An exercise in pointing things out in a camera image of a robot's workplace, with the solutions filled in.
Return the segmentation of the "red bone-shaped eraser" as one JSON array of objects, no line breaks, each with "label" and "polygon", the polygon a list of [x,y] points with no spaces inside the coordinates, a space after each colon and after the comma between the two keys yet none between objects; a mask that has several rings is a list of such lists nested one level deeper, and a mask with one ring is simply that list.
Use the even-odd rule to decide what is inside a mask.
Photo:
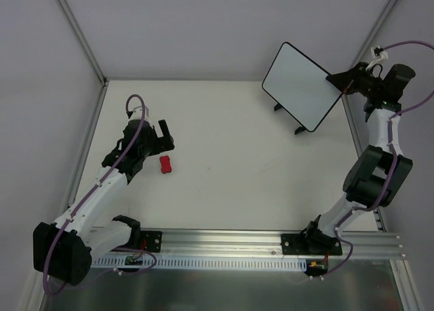
[{"label": "red bone-shaped eraser", "polygon": [[159,157],[159,162],[161,166],[161,173],[167,174],[172,172],[172,165],[170,157],[167,155]]}]

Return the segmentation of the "white whiteboard black rim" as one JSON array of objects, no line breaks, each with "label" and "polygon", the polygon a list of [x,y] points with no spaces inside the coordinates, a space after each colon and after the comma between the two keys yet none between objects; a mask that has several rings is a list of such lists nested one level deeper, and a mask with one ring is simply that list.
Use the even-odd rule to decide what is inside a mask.
[{"label": "white whiteboard black rim", "polygon": [[314,132],[341,97],[326,78],[330,73],[291,43],[281,44],[262,81],[262,89],[302,129]]}]

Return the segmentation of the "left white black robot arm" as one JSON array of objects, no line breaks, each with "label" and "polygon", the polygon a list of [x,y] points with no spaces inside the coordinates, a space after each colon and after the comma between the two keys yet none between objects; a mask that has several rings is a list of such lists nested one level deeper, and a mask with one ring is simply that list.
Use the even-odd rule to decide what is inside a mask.
[{"label": "left white black robot arm", "polygon": [[48,277],[78,285],[91,263],[118,247],[127,251],[142,245],[140,222],[115,216],[101,230],[92,228],[101,213],[142,170],[146,158],[171,151],[174,139],[164,119],[159,136],[148,121],[132,119],[101,163],[90,189],[52,223],[41,222],[33,231],[33,267]]}]

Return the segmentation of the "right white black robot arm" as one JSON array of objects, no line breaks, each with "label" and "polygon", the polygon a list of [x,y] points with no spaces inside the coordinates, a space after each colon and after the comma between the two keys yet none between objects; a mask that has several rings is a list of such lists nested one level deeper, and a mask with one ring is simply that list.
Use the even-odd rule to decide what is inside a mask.
[{"label": "right white black robot arm", "polygon": [[369,144],[347,174],[343,196],[325,214],[309,222],[299,242],[311,255],[330,253],[342,231],[364,213],[389,205],[409,175],[413,162],[399,145],[399,102],[416,75],[403,64],[391,67],[385,78],[374,76],[375,63],[359,62],[352,69],[327,76],[343,94],[362,94]]}]

